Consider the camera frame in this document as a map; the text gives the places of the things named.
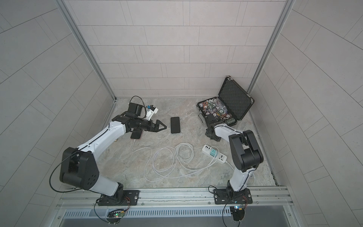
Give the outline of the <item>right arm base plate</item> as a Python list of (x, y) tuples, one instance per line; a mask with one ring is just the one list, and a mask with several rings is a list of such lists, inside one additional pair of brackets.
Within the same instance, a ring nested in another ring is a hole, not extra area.
[(213, 190), (215, 204), (252, 204), (251, 192), (245, 188), (239, 192), (232, 189), (214, 189)]

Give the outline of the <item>green case phone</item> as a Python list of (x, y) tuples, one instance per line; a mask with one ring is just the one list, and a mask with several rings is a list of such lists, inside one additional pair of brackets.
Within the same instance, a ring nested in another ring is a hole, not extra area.
[(178, 134), (181, 132), (180, 117), (171, 117), (171, 134)]

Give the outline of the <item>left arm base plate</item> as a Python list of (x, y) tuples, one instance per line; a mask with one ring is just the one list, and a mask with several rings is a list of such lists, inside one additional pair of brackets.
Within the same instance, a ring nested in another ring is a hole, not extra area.
[(97, 204), (99, 206), (136, 206), (140, 190), (119, 190), (114, 196), (101, 195)]

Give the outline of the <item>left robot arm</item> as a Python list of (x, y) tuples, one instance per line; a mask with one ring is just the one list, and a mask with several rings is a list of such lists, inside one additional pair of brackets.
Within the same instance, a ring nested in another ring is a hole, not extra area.
[(158, 109), (129, 102), (126, 112), (115, 116), (96, 136), (76, 148), (69, 147), (62, 154), (60, 181), (75, 190), (92, 191), (114, 199), (123, 199), (123, 185), (100, 175), (97, 159), (117, 139), (129, 132), (160, 132), (162, 122), (151, 117)]

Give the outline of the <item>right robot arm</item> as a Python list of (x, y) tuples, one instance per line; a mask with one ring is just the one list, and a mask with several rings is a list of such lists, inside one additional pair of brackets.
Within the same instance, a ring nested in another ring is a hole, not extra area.
[(238, 131), (223, 122), (206, 122), (206, 125), (207, 137), (215, 141), (224, 139), (230, 145), (235, 168), (227, 183), (226, 193), (229, 199), (240, 197), (247, 188), (250, 173), (264, 161), (256, 137), (251, 130)]

